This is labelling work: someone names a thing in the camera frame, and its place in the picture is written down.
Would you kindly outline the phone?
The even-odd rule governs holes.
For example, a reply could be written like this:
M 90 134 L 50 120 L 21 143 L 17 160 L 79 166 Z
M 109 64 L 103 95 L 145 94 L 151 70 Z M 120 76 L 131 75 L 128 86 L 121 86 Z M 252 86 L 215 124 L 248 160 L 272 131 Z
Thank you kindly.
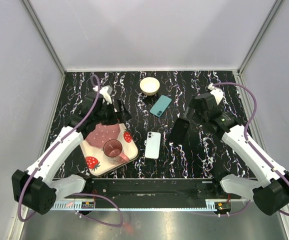
M 171 98 L 165 95 L 161 95 L 149 112 L 156 117 L 161 117 L 164 111 L 168 108 L 171 101 Z

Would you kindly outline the black smartphone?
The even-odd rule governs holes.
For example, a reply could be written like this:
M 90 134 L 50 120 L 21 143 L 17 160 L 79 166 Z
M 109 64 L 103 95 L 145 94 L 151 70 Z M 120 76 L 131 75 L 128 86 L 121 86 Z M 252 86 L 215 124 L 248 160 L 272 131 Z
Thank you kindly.
M 148 159 L 157 160 L 160 153 L 161 144 L 161 133 L 159 132 L 148 132 L 144 156 Z

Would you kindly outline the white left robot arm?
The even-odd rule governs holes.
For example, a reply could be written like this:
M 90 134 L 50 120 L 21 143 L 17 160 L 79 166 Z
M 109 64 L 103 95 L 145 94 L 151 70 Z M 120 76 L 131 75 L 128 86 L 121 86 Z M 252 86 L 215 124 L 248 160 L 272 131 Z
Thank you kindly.
M 92 185 L 78 174 L 53 180 L 56 172 L 98 125 L 113 126 L 131 119 L 121 100 L 112 100 L 109 86 L 89 93 L 82 106 L 70 117 L 49 148 L 26 170 L 16 170 L 12 177 L 14 200 L 19 206 L 44 215 L 55 204 L 73 194 L 87 198 Z

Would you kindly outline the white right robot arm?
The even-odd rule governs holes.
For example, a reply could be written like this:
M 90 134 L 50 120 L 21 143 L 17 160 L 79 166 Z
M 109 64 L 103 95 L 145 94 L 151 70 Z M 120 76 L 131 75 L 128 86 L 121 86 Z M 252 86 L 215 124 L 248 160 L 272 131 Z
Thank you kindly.
M 247 133 L 242 122 L 231 112 L 222 112 L 222 93 L 213 90 L 193 96 L 187 113 L 223 143 L 231 147 L 255 175 L 255 180 L 234 174 L 220 174 L 211 186 L 216 198 L 234 194 L 253 201 L 264 214 L 271 216 L 289 204 L 289 171 L 274 161 Z

